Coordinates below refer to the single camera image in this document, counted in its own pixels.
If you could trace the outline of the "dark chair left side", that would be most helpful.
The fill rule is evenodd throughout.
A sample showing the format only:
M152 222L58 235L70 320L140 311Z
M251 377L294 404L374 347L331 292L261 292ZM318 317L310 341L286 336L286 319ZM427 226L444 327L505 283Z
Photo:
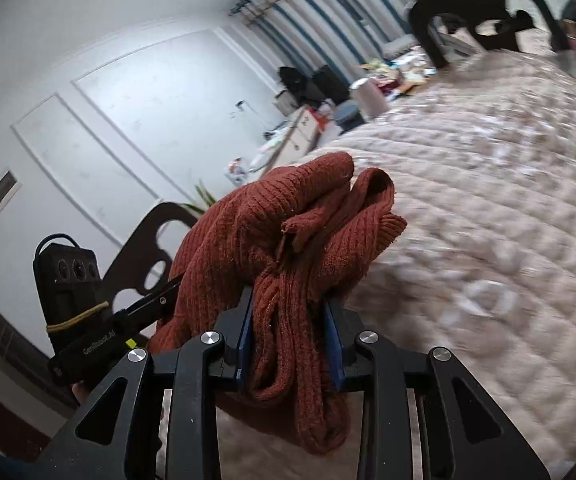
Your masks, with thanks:
M173 259L160 247L158 232L167 223L178 221L187 228L197 222L183 206L163 202L153 207L130 234L101 280L98 298L113 306L120 292L134 289L148 296L167 283Z

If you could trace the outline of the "black backpack on cabinet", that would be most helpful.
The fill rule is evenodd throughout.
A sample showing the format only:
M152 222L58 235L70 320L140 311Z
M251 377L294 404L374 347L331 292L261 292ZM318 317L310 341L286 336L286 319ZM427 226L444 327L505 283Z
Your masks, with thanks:
M308 105L312 108L318 108L325 101L324 93L297 68L281 66L278 70L278 76L283 86L300 106Z

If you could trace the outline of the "striped blue white curtain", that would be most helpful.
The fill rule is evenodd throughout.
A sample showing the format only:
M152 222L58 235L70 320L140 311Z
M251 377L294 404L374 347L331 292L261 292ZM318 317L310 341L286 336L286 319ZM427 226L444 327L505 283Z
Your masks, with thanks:
M229 15L259 38L280 65L309 76L329 68L344 82L383 58L383 48L410 33L417 0L237 0Z

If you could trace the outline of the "pink waste bin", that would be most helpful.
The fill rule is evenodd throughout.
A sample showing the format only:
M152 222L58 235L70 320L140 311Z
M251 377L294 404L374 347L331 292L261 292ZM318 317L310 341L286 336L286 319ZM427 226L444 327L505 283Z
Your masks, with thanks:
M350 85L351 98L357 103L361 114L373 120L390 110L385 96L370 78L355 80Z

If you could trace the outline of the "dark chair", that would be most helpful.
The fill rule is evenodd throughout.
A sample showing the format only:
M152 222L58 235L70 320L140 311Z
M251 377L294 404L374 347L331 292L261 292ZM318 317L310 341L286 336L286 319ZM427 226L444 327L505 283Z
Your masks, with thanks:
M550 43L556 52L570 48L567 35L550 12L545 0L531 0L542 15L550 31ZM448 60L430 34L433 18L456 18L460 26L486 50L519 50L518 32L534 27L526 11L510 14L506 0L417 0L408 12L408 23L432 64L437 68L448 66Z
M163 202L153 207L130 234L101 280L98 298L113 306L120 292L134 289L148 296L167 283L173 259L160 247L158 232L167 223L178 221L187 228L197 222L183 206Z

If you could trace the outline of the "quilted beige table cover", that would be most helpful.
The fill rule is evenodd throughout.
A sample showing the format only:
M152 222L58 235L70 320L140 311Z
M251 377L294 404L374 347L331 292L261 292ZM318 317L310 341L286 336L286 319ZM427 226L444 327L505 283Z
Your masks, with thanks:
M408 222L350 306L407 348L453 348L576 479L576 80L479 53L328 151L384 170Z

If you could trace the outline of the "rust red knit sweater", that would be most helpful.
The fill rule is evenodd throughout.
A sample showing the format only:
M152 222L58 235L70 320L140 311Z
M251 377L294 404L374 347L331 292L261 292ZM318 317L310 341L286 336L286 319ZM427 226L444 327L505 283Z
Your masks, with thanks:
M219 407L311 454L340 448L350 414L324 356L324 302L349 295L404 232L394 195L383 170L356 171L349 154L335 152L271 170L218 200L176 252L175 310L150 350L181 348L251 289L251 370L242 392Z

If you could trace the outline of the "white low cabinet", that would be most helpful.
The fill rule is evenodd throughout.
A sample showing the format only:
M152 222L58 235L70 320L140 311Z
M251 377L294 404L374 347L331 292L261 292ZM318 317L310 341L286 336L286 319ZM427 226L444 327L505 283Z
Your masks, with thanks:
M312 151L320 137L320 124L309 106L302 106L287 119L285 130L267 142L267 164L262 168L265 176L271 170L298 162Z

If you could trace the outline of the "dark chair far side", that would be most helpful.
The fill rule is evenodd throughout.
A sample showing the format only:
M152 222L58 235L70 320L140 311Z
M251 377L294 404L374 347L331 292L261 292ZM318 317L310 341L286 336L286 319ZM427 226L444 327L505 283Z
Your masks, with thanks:
M550 31L550 43L556 52L570 48L567 35L550 12L545 0L531 0L542 15ZM518 32L534 27L526 11L510 14L506 0L417 0L408 12L408 23L432 64L437 68L448 66L448 60L430 34L433 18L456 18L460 26L486 50L519 50Z

